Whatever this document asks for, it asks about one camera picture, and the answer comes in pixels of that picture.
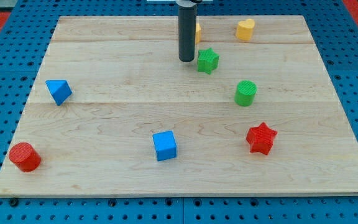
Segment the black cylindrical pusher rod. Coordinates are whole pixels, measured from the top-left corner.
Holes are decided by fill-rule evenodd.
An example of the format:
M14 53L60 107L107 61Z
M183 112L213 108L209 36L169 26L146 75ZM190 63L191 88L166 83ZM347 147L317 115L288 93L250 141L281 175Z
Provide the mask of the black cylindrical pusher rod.
M196 3L178 0L178 55L182 62L195 57L196 10Z

